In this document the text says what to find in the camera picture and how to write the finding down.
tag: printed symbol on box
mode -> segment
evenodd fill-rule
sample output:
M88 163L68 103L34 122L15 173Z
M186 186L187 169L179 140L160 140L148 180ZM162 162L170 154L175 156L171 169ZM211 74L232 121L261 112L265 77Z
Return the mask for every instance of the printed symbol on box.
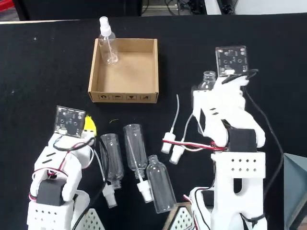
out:
M109 99L109 96L108 95L101 95L100 98L102 100L108 100Z
M136 100L136 95L128 95L127 100Z
M121 100L121 99L123 99L123 97L121 95L115 95L113 98L114 98L114 100Z
M149 95L143 95L143 96L141 96L141 100L148 101L148 100L150 100L150 96Z

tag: black cable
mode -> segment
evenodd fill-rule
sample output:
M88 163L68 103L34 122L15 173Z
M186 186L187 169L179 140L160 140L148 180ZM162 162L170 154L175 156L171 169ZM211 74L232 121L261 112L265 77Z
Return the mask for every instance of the black cable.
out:
M88 210L90 209L90 207L96 203L96 201L98 200L98 198L100 197L100 195L102 194L103 189L106 186L107 183L107 177L109 174L109 155L106 149L106 145L103 143L103 141L98 138L98 142L100 142L100 144L102 145L102 148L104 149L105 155L106 155L106 171L105 171L105 181L102 185L102 188L98 191L98 193L95 195L95 197L91 200L91 202L89 203L89 205L85 208L85 210L81 213L81 215L79 216L79 218L77 219L76 223L74 224L74 226L72 227L71 230L76 230L78 224L80 223L81 219L84 217L84 215L88 212Z
M171 11L171 9L169 8L169 3L170 3L171 1L172 1L172 0L170 0L170 1L167 3L166 0L164 0L164 3L165 3L165 5L166 5L168 11L170 12L170 14L173 15L173 16L176 16L176 15Z
M259 72L258 69L250 69L250 70L248 70L244 73L241 73L241 74L230 75L228 78L226 78L224 81L222 81L222 85L229 83L229 82L233 81L234 79L237 79L237 78L242 77L242 76L246 76L246 80L249 80L252 77L254 77L258 72Z
M76 147L71 147L71 148L60 148L60 147L57 147L56 146L56 143L61 140L61 138L63 137L64 135L60 136L58 139L55 140L55 142L53 143L53 147L58 150L58 151L67 151L67 152L70 152L70 151L75 151L75 150L79 150L79 149L82 149L83 147L89 145L93 140L95 140L95 138L90 138L87 142L81 144L81 145L78 145Z
M267 123L267 125L268 125L268 127L269 127L269 130L270 130L270 132L271 132L271 134L272 134L272 136L273 136L273 138L274 138L274 140L275 140L275 142L276 142L276 145L277 145L277 147L278 147L278 149L279 149L279 152L280 152L280 154L281 154L281 157L280 157L280 161L279 161L278 167L276 168L276 170L275 170L273 176L271 177L270 181L267 183L267 185L266 185L266 187L265 187L265 189L264 189L264 198L263 198L263 200L265 200L266 195L268 194L268 191L269 191L271 185L273 184L273 182L274 182L274 180L276 179L276 177L277 177L277 175L278 175L280 169L281 169L282 166L283 166L283 148L282 148L282 146L281 146L281 144L280 144L280 142L279 142L277 136L275 135L275 133L274 133L274 131L273 131L273 129L272 129L272 126L271 126L271 124L270 124L270 122L269 122L269 119L267 118L267 116L265 115L265 113L264 113L264 112L260 109L260 107L254 102L254 100L251 98L251 96L250 96L249 93L247 92L247 89L246 89L246 88L243 89L243 92L248 96L248 98L250 99L250 101L252 102L252 104L254 105L254 107L255 107L255 108L262 114L262 116L264 117L264 119L265 119L265 121L266 121L266 123Z
M148 7L149 7L149 0L147 0L147 6L146 6L146 8L142 11L142 14L141 14L141 15L143 15L143 14L147 11Z
M194 193L194 197L195 197L195 200L196 200L196 205L197 205L197 208L201 214L201 218L202 218L202 221L205 223L205 225L207 226L208 230L210 230L210 227L209 225L207 224L207 222L205 221L205 218L203 217L202 213L201 213L201 209L198 205L198 201L197 201L197 198L196 198L196 193L199 191L199 190L202 190L202 191L205 191L205 190L209 190L211 189L213 186L214 186L214 182L215 182L215 171L216 171L216 166L215 166L215 162L213 162L213 181L212 181L212 184L208 187L208 188L198 188L196 189L195 193Z
M177 9L178 9L178 16L180 16L180 5L179 5L179 0L177 0Z

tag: empty bottle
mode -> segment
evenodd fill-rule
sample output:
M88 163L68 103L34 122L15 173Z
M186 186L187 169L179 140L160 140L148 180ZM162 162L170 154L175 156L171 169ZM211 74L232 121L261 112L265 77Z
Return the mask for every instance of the empty bottle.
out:
M215 72L214 71L205 71L203 73L203 80L198 85L198 90L212 90L215 84Z
M120 154L118 136L114 133L108 133L102 135L100 138L106 146L109 157L109 173L107 179L111 182L114 189L120 189L120 180L124 176L124 167ZM102 151L101 153L102 162L105 164L106 155Z
M166 166L158 160L157 155L149 156L146 173L156 213L170 211L176 204L176 199Z
M124 127L125 146L128 166L135 173L135 178L144 178L144 170L147 166L142 127L139 124L131 124Z
M99 47L102 60L107 65L118 62L118 47L115 34L111 31L107 17L101 17Z

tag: circuit board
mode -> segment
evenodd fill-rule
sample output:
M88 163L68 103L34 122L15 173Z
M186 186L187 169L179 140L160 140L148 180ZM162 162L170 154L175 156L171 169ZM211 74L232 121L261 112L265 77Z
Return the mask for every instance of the circuit board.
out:
M248 70L246 46L215 48L218 77L244 73Z
M80 138L85 121L85 111L57 106L54 132Z

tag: perforated base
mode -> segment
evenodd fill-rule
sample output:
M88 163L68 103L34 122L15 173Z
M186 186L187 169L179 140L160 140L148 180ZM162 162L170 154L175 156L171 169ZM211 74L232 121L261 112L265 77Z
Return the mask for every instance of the perforated base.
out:
M186 207L180 207L170 230L191 230L194 229L193 218Z
M105 230L94 208L91 208L85 215L83 230Z

